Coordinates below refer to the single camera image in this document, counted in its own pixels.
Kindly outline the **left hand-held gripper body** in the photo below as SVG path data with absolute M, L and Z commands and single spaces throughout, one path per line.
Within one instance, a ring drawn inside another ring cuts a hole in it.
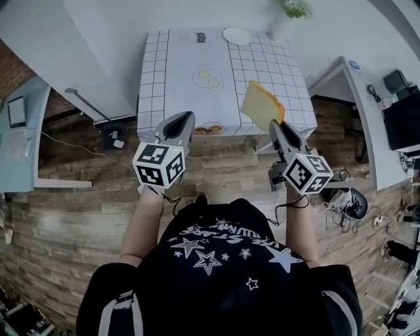
M 181 181 L 190 153 L 186 119 L 187 111 L 164 119 L 152 135 L 139 144 L 133 167 L 141 185 L 168 189 Z

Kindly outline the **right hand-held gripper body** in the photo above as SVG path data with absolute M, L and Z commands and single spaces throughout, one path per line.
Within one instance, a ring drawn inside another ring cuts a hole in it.
M 283 154 L 268 171 L 273 192 L 289 183 L 300 195 L 318 194 L 333 177 L 324 157 L 310 148 L 306 139 L 288 122 L 279 123 Z

